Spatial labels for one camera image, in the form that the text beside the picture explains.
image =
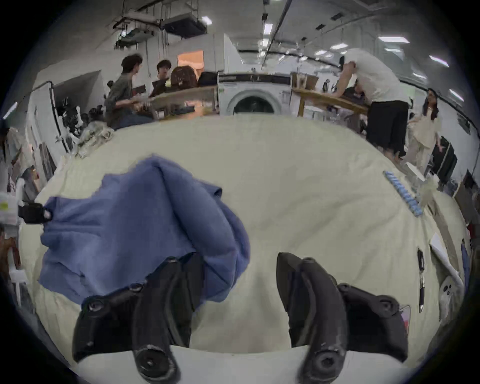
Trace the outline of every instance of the black hair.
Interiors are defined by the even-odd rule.
[[[127,56],[121,62],[121,66],[123,68],[122,73],[132,72],[135,65],[142,64],[143,61],[144,61],[144,59],[138,53],[135,53],[134,55]]]
[[[437,93],[436,93],[433,89],[431,89],[431,88],[429,88],[429,89],[427,90],[427,92],[429,92],[429,91],[431,91],[431,92],[435,95],[435,99],[437,100],[437,102],[435,103],[435,106],[433,107],[432,116],[430,117],[430,118],[432,119],[432,121],[434,121],[434,120],[437,118],[437,116],[438,116],[438,95],[437,95]],[[428,111],[428,96],[427,96],[427,98],[425,99],[425,103],[423,103],[423,115],[424,115],[424,116],[427,116],[427,111]]]
[[[160,68],[165,68],[165,67],[168,69],[172,68],[172,63],[170,62],[170,60],[162,60],[160,63],[158,63],[156,65],[156,71],[158,72]]]

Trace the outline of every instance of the ceiling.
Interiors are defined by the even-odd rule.
[[[264,37],[262,13],[268,13],[267,22],[274,25],[271,37],[286,3],[287,0],[271,0],[264,8],[262,0],[236,1],[234,4],[201,0],[201,14],[208,15],[213,22],[209,33],[226,33],[239,50],[258,50],[259,40]],[[332,20],[339,12],[343,17]],[[325,27],[316,30],[320,24]],[[384,43],[379,36],[403,36],[410,43]],[[423,16],[403,1],[293,0],[271,51],[289,51],[314,58],[316,52],[324,49],[333,56],[327,59],[323,55],[322,58],[338,64],[342,55],[330,48],[341,42],[348,44],[349,48],[362,48],[377,56],[401,80],[434,88],[480,127],[480,112],[473,91],[455,58]],[[387,52],[386,48],[401,52]],[[431,60],[430,55],[447,61],[450,67]],[[243,57],[247,64],[263,62],[256,54],[243,54]],[[269,55],[267,59],[278,60],[279,56]],[[464,102],[453,96],[450,89],[460,94]]]
[[[171,16],[191,12],[185,5],[187,1],[191,2],[173,2]],[[36,59],[25,61],[22,73],[25,89],[28,88],[26,84],[33,83],[39,70],[98,47],[109,46],[113,35],[118,33],[112,30],[112,25],[122,15],[122,8],[125,11],[138,9],[150,2],[151,0],[77,2],[58,19],[50,31],[52,33],[42,37],[33,52]],[[286,3],[287,0],[270,0],[270,4],[264,6],[263,0],[199,0],[199,15],[208,16],[212,20],[208,33],[226,33],[239,50],[258,50],[258,42],[263,38],[262,13],[267,13],[267,22],[273,24],[272,36]],[[365,3],[378,9],[372,10]],[[196,0],[193,0],[193,5],[196,6]],[[344,16],[331,20],[339,12]],[[325,27],[318,31],[316,27],[320,24]],[[410,44],[386,44],[378,39],[382,35],[404,36]],[[365,49],[385,62],[399,78],[423,87],[432,87],[452,103],[458,102],[465,114],[480,127],[478,105],[455,58],[449,54],[422,16],[402,1],[293,0],[275,40],[271,46],[272,51],[289,50],[310,57],[315,57],[315,52],[321,49],[330,50],[332,45],[340,42],[348,44],[349,48]],[[386,52],[385,48],[400,49],[402,52]],[[324,59],[338,64],[341,55],[334,51],[332,53],[334,55],[331,58]],[[446,60],[450,68],[432,61],[429,55]],[[258,60],[255,54],[245,54],[244,57],[248,63],[249,60]],[[269,56],[269,59],[278,60],[277,57]],[[413,72],[427,79],[415,77]],[[449,89],[461,94],[465,102],[455,99]],[[24,89],[18,92],[26,94]]]

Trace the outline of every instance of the black shorts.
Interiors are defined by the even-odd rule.
[[[401,152],[407,123],[408,103],[405,101],[372,103],[368,111],[367,140],[377,147]]]

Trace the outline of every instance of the wooden table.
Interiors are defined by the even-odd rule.
[[[305,101],[309,100],[317,106],[327,107],[335,106],[353,111],[353,113],[358,115],[367,115],[368,107],[364,105],[355,104],[352,101],[340,98],[333,97],[328,93],[319,93],[315,91],[309,91],[307,89],[294,88],[293,93],[300,96],[300,106],[298,116],[303,117],[303,111],[305,110]]]
[[[162,93],[148,100],[152,111],[166,108],[167,112],[173,104],[184,105],[186,101],[207,101],[212,103],[213,112],[216,111],[216,101],[218,99],[218,87],[216,85],[208,87],[190,88],[177,92]]]

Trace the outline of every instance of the white panel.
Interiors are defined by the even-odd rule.
[[[38,140],[37,144],[45,143],[53,162],[58,164],[61,157],[66,155],[67,152],[62,141],[57,139],[59,132],[50,99],[50,84],[45,84],[32,92],[28,115],[28,120],[31,122],[35,137]]]

